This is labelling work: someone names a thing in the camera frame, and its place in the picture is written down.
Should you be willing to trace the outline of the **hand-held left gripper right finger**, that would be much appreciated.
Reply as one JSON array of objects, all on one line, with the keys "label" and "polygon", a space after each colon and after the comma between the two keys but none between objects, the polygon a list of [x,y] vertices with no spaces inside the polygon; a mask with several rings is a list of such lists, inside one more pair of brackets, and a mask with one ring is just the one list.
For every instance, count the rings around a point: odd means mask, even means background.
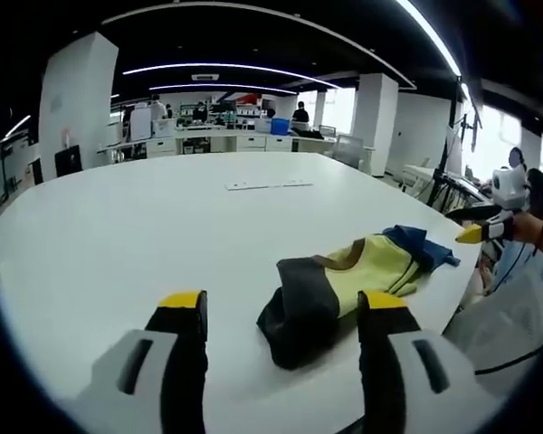
[{"label": "hand-held left gripper right finger", "polygon": [[403,299],[359,292],[357,333],[364,432],[475,433],[501,405],[470,360],[423,330]]}]

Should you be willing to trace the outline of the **person's right hand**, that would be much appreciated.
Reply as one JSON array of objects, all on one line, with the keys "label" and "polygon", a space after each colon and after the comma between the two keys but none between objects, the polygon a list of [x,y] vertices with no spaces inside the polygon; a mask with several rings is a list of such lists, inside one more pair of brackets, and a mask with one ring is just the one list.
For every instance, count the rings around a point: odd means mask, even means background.
[{"label": "person's right hand", "polygon": [[513,216],[513,235],[515,241],[539,246],[541,243],[541,232],[543,220],[529,212],[520,212]]}]

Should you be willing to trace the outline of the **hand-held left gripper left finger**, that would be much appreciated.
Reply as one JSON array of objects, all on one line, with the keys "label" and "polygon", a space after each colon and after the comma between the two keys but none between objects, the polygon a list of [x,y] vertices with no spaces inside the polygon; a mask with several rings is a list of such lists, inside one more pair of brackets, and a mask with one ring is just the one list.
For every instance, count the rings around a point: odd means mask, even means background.
[{"label": "hand-held left gripper left finger", "polygon": [[88,433],[203,433],[207,294],[172,294],[93,364],[74,400]]}]

